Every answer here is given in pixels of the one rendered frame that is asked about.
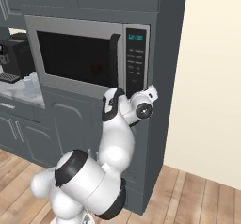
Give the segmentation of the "tall dark grey cabinet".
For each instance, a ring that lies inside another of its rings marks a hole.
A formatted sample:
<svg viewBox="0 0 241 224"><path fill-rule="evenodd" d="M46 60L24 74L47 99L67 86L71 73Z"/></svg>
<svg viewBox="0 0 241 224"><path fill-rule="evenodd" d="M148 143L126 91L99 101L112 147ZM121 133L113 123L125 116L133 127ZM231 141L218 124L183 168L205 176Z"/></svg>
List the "tall dark grey cabinet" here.
<svg viewBox="0 0 241 224"><path fill-rule="evenodd" d="M130 167L121 175L126 183L126 201L122 209L142 214L163 165L185 0L158 0L156 12L80 8L79 0L75 8L21 5L21 10L24 18L33 15L143 24L150 28L146 87L154 85L158 99L150 118L131 126L135 137L134 155Z"/></svg>

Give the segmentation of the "dark grey drawer front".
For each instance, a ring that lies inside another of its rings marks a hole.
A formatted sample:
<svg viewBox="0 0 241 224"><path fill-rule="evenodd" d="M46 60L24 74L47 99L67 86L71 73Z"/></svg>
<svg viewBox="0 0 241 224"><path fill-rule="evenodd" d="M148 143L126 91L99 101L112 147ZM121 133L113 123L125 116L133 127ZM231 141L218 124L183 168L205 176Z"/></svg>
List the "dark grey drawer front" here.
<svg viewBox="0 0 241 224"><path fill-rule="evenodd" d="M11 104L15 106L15 109L9 109L0 105L0 110L9 114L22 117L27 120L33 120L35 122L44 122L45 110L34 106L30 103L23 103L18 100L12 100L10 98L0 96L0 103Z"/></svg>

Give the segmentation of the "clear glass jar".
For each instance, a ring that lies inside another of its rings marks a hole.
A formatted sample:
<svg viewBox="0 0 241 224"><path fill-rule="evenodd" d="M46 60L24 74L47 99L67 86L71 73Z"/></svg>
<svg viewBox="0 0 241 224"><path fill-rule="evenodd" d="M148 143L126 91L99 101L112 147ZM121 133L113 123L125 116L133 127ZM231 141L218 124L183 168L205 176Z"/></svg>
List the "clear glass jar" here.
<svg viewBox="0 0 241 224"><path fill-rule="evenodd" d="M30 76L24 78L24 87L29 98L36 98L40 93L37 83Z"/></svg>

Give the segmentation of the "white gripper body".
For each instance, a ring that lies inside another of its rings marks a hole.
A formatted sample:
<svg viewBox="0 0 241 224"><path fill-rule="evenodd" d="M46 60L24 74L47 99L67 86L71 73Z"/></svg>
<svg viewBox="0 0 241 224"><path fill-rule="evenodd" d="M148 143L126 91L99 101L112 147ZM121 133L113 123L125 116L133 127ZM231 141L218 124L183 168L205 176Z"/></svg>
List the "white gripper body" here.
<svg viewBox="0 0 241 224"><path fill-rule="evenodd" d="M154 85L148 86L144 90L144 94L151 100L156 101L158 99L158 93Z"/></svg>

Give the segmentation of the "black coffee machine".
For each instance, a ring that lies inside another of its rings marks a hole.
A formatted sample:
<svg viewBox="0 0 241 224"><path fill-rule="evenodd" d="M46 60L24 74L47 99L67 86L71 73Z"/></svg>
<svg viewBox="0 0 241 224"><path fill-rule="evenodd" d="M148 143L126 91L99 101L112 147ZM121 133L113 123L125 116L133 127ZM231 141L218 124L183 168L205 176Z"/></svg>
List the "black coffee machine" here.
<svg viewBox="0 0 241 224"><path fill-rule="evenodd" d="M35 72L35 64L27 35L16 33L6 40L0 40L0 81L16 83Z"/></svg>

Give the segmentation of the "dark grey arched cupboard door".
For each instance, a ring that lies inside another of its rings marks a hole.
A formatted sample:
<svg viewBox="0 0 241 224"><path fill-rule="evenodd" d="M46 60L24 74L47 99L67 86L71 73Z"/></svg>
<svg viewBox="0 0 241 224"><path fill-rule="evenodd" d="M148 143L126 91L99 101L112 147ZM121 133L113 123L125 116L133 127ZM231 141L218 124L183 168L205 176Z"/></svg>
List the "dark grey arched cupboard door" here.
<svg viewBox="0 0 241 224"><path fill-rule="evenodd" d="M96 159L102 134L103 102L54 88L45 88L42 95L53 141L48 148L49 164L55 166L65 153L75 149Z"/></svg>

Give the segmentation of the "silver microwave door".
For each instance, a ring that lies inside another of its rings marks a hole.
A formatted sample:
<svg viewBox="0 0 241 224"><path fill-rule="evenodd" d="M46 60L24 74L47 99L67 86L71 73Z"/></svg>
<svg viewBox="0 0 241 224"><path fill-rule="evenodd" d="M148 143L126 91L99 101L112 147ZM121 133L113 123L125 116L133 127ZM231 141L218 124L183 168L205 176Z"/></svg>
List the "silver microwave door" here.
<svg viewBox="0 0 241 224"><path fill-rule="evenodd" d="M124 84L123 25L27 15L29 43L41 83L100 99L111 89L109 42L118 41L118 85Z"/></svg>

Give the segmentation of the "silver microwave oven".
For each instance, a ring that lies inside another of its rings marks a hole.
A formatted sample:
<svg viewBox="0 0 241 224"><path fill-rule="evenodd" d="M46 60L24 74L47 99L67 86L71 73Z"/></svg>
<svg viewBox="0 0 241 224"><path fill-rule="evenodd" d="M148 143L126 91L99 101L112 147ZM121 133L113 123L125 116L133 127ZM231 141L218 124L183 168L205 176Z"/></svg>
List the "silver microwave oven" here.
<svg viewBox="0 0 241 224"><path fill-rule="evenodd" d="M150 28L143 24L123 25L124 84L128 96L143 90L147 84Z"/></svg>

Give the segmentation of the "dark grey wall cupboard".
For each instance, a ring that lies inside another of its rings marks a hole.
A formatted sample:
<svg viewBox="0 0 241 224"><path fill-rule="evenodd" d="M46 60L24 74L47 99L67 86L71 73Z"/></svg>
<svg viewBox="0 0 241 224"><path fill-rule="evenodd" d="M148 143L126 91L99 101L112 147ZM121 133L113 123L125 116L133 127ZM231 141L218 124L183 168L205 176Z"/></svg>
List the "dark grey wall cupboard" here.
<svg viewBox="0 0 241 224"><path fill-rule="evenodd" d="M24 15L21 12L22 0L0 0L0 19L2 26L26 29Z"/></svg>

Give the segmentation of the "dark grey lower cupboard door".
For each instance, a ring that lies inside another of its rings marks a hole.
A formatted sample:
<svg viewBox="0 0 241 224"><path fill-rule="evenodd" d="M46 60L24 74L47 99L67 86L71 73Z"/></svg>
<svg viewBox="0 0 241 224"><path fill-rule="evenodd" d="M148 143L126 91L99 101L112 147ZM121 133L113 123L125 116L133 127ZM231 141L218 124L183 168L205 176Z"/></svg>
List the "dark grey lower cupboard door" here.
<svg viewBox="0 0 241 224"><path fill-rule="evenodd" d="M8 152L18 151L18 139L15 140L8 124L10 117L0 113L0 147Z"/></svg>
<svg viewBox="0 0 241 224"><path fill-rule="evenodd" d="M51 131L32 121L18 120L24 135L24 153L36 164L52 167L61 156Z"/></svg>

